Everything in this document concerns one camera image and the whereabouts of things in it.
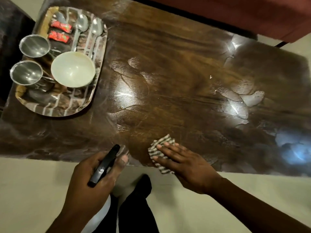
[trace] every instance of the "white bowl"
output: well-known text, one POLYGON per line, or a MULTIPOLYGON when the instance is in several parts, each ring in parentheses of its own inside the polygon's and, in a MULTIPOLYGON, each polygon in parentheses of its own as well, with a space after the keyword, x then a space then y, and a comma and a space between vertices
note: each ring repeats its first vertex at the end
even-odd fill
POLYGON ((59 84, 79 88, 91 83, 95 76, 95 65, 87 55, 68 51, 53 60, 51 72, 59 84))

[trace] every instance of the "person's left hand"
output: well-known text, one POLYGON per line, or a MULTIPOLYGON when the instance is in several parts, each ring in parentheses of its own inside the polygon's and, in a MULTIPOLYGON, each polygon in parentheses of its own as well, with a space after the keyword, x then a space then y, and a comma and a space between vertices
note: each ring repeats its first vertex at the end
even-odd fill
POLYGON ((99 152, 75 167, 60 215, 77 218, 83 215, 83 219, 89 221, 103 207, 128 162, 127 155, 119 156, 109 173, 91 188, 87 183, 104 157, 105 155, 99 152))

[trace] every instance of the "red sofa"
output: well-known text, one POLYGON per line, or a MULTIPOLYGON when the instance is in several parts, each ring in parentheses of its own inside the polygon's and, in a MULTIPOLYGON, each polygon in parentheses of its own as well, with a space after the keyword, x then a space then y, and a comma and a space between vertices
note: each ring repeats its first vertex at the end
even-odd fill
POLYGON ((311 32, 311 0, 152 1, 288 43, 311 32))

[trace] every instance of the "forearm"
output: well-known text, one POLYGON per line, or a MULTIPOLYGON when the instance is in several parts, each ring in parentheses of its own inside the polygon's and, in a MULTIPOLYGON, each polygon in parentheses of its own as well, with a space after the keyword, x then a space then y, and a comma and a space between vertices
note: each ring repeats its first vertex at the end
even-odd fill
POLYGON ((210 194, 251 232, 311 232, 296 219, 282 213, 222 178, 210 194))
POLYGON ((84 216, 61 212, 46 233, 80 233, 87 223, 84 216))

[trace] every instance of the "foot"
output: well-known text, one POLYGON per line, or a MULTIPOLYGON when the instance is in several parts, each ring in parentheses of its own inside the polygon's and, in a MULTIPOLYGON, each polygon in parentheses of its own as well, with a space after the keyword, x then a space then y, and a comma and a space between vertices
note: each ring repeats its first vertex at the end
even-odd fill
POLYGON ((145 198, 148 197, 151 193, 151 181, 147 174, 144 174, 141 179, 138 181, 133 193, 139 193, 143 195, 145 198))

